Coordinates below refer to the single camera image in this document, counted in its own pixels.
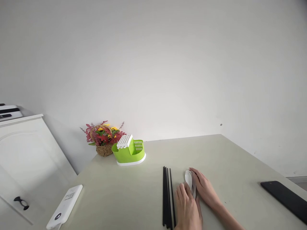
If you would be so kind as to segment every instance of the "flower basket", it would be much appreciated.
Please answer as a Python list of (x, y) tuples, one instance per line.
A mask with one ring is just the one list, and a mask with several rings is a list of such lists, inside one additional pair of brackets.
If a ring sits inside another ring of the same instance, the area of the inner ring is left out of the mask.
[(105, 124), (105, 122), (107, 121), (97, 126), (94, 126), (93, 123), (91, 125), (86, 124), (86, 130), (80, 127), (86, 134), (87, 142), (90, 142), (89, 145), (96, 146), (97, 154), (103, 157), (111, 155), (113, 153), (113, 144), (117, 143), (123, 135), (126, 135), (126, 133), (120, 130), (124, 123), (117, 129), (116, 127), (110, 128), (110, 124)]
[(96, 152), (98, 155), (101, 155), (103, 157), (107, 157), (109, 155), (111, 155), (112, 152), (112, 146), (113, 144), (107, 144), (104, 146), (100, 146), (100, 145), (96, 145)]
[[(112, 130), (106, 126), (106, 125), (97, 125), (97, 126), (94, 126), (92, 128), (92, 130), (90, 131), (90, 137), (91, 139), (94, 139), (93, 138), (93, 132), (99, 128), (99, 127), (103, 127), (105, 130), (108, 130), (110, 133), (112, 133)], [(103, 146), (100, 146), (100, 145), (96, 145), (96, 152), (98, 155), (100, 156), (103, 156), (103, 157), (107, 157), (109, 155), (111, 155), (113, 152), (112, 152), (112, 146), (113, 144), (112, 143), (109, 143), (107, 145), (103, 145)]]

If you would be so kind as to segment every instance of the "white spoon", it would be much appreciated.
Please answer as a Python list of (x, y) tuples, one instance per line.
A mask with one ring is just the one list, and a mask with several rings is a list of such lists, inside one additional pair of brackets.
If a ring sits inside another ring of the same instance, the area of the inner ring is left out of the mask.
[(196, 197), (196, 183), (195, 183), (195, 181), (194, 181), (194, 179), (192, 177), (192, 173), (191, 173), (190, 170), (187, 170), (185, 172), (185, 181), (188, 184), (188, 186), (190, 187), (192, 195), (193, 195), (193, 197), (195, 199), (195, 197)]

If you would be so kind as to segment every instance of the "wicker basket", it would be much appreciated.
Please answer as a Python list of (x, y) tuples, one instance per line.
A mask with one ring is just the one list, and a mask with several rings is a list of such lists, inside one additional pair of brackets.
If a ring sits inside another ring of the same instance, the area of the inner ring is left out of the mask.
[[(98, 128), (98, 127), (103, 127), (105, 129), (108, 129), (111, 133), (112, 133), (112, 130), (109, 128), (109, 126), (106, 126), (106, 125), (97, 125), (95, 126), (94, 128), (92, 128), (92, 130), (90, 131), (90, 136), (93, 139), (93, 136), (92, 136), (92, 132)], [(98, 155), (100, 156), (103, 156), (103, 157), (107, 157), (109, 155), (111, 155), (113, 152), (112, 152), (112, 146), (113, 144), (107, 144), (107, 145), (104, 145), (104, 146), (100, 146), (100, 145), (96, 145), (96, 152)]]

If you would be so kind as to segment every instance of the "chopsticks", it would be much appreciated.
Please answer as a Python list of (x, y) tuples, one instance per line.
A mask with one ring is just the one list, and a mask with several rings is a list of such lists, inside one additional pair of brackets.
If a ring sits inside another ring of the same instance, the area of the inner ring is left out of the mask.
[(170, 169), (163, 167), (163, 221), (162, 225), (166, 228), (173, 230), (172, 223), (172, 211), (170, 203), (170, 189), (169, 189), (169, 173), (170, 173), (170, 187), (172, 192), (172, 204), (173, 204), (173, 215), (174, 215), (174, 228), (176, 227), (176, 218), (175, 218), (175, 207), (174, 207), (174, 196), (173, 196), (173, 184), (172, 184), (172, 175)]
[(169, 169), (170, 175), (170, 187), (172, 188), (172, 201), (173, 201), (173, 216), (174, 216), (174, 228), (176, 227), (176, 215), (175, 215), (175, 205), (174, 205), (174, 195), (173, 195), (173, 182), (172, 182), (172, 172)]

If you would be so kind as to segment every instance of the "white cabinet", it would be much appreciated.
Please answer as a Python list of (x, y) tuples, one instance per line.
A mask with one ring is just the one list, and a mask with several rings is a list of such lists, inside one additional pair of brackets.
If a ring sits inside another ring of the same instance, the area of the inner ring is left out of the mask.
[[(1, 230), (34, 225), (76, 178), (42, 116), (0, 122)], [(18, 196), (29, 205), (27, 210), (14, 201)]]

